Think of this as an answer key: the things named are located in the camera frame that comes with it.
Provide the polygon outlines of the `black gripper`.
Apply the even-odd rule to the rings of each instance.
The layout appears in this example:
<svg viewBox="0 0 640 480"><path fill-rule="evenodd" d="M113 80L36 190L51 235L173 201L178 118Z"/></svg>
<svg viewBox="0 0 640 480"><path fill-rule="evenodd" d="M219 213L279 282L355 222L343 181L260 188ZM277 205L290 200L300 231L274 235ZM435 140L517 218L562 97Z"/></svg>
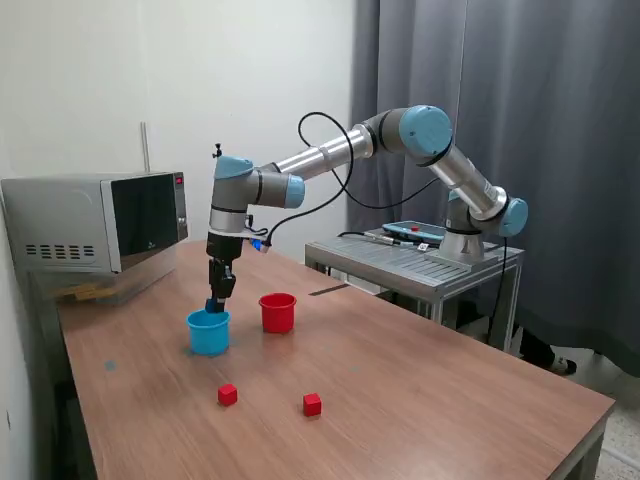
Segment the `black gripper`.
<svg viewBox="0 0 640 480"><path fill-rule="evenodd" d="M209 232L206 241L206 253L209 257L208 280L211 299L214 300L214 312L225 310L225 303L231 297L235 287L235 275L230 267L219 267L219 261L232 263L242 255L243 238L219 235Z"/></svg>

